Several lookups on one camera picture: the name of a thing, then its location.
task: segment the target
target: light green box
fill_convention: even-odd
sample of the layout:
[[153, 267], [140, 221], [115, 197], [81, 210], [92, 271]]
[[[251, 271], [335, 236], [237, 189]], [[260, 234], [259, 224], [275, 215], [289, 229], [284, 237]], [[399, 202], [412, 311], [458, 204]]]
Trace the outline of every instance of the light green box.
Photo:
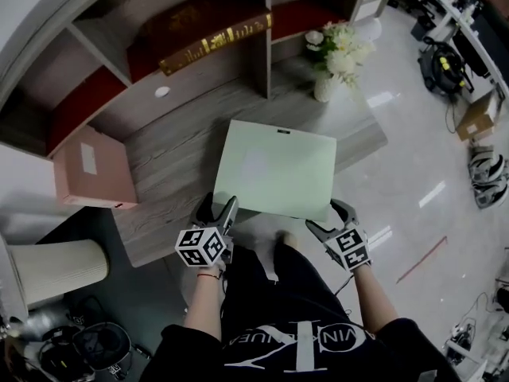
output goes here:
[[236, 195], [242, 209], [324, 222], [335, 161], [334, 138], [232, 120], [214, 202]]

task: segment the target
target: pink box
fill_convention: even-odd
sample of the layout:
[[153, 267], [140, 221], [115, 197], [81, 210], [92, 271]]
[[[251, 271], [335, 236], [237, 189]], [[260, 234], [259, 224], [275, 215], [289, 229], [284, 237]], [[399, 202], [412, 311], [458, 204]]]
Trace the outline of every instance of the pink box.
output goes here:
[[70, 205], [129, 209], [138, 204], [126, 147], [85, 126], [53, 157], [56, 196]]

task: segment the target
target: tiled floor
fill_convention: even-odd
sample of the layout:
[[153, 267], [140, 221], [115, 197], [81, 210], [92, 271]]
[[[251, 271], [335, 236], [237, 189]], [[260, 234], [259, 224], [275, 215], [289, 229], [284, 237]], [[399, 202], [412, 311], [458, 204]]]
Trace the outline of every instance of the tiled floor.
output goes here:
[[[446, 103], [422, 83], [419, 44], [410, 35], [415, 20], [388, 7], [381, 22], [377, 51], [368, 58], [359, 83], [368, 102], [386, 100], [372, 111], [389, 143], [338, 173], [333, 196], [353, 205], [368, 236], [379, 238], [371, 245], [373, 267], [398, 312], [413, 318], [442, 346], [476, 296], [494, 286], [509, 240], [509, 202], [498, 209], [476, 207], [466, 169], [467, 145], [447, 131]], [[507, 117], [485, 142], [509, 156]], [[270, 272], [268, 245], [282, 228], [297, 235], [301, 251], [331, 289], [337, 289], [346, 274], [302, 220], [259, 215], [236, 229], [258, 237], [255, 246]], [[429, 258], [398, 283], [439, 242]], [[353, 282], [341, 291], [340, 300], [352, 310], [351, 318], [360, 321]], [[482, 317], [484, 301], [480, 307], [477, 314]]]

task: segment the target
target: black t-shirt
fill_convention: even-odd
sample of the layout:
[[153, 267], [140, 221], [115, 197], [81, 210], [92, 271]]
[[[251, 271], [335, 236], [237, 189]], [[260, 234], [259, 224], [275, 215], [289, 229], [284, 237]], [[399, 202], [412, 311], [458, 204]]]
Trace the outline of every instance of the black t-shirt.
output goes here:
[[436, 380], [459, 381], [415, 322], [405, 318], [386, 325], [376, 337], [341, 317], [261, 325], [223, 343], [178, 325], [167, 327], [162, 336], [142, 382], [162, 380], [169, 372], [186, 379], [277, 374], [278, 380], [417, 381], [433, 371]]

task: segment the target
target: red stick on floor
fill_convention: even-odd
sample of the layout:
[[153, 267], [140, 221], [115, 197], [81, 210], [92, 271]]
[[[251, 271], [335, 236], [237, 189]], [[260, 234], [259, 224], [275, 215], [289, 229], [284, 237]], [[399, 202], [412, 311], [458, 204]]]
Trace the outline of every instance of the red stick on floor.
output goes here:
[[444, 243], [444, 241], [447, 243], [447, 236], [444, 236], [442, 239], [440, 239], [440, 242], [438, 242], [438, 244], [436, 244], [435, 246], [433, 246], [431, 248], [431, 250], [426, 253], [424, 256], [422, 256], [422, 259], [419, 260], [416, 264], [414, 264], [407, 272], [405, 272], [405, 274], [403, 276], [401, 276], [397, 281], [396, 281], [396, 284], [398, 284], [399, 282], [401, 282], [406, 276], [408, 276], [410, 273], [412, 273], [412, 271], [414, 271], [415, 268], [417, 268], [417, 266], [419, 266], [422, 262], [424, 262], [426, 259], [428, 259], [429, 255], [431, 255], [434, 251], [436, 251], [438, 249], [438, 247]]

